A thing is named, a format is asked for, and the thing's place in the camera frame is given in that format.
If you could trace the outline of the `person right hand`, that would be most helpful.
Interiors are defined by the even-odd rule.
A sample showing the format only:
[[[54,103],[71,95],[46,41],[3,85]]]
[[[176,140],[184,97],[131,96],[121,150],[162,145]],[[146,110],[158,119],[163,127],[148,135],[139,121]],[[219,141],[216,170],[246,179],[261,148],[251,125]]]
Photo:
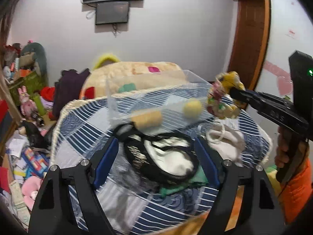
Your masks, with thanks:
[[[289,144],[284,137],[284,133],[287,133],[288,130],[284,127],[278,128],[279,137],[277,139],[277,148],[276,148],[276,156],[275,156],[275,165],[278,168],[283,168],[288,162],[289,157],[287,155],[289,150]],[[300,167],[298,168],[297,172],[301,172],[303,169],[306,168],[306,159],[307,159],[307,143],[300,142],[298,145],[298,150],[303,154],[304,160],[301,162]]]

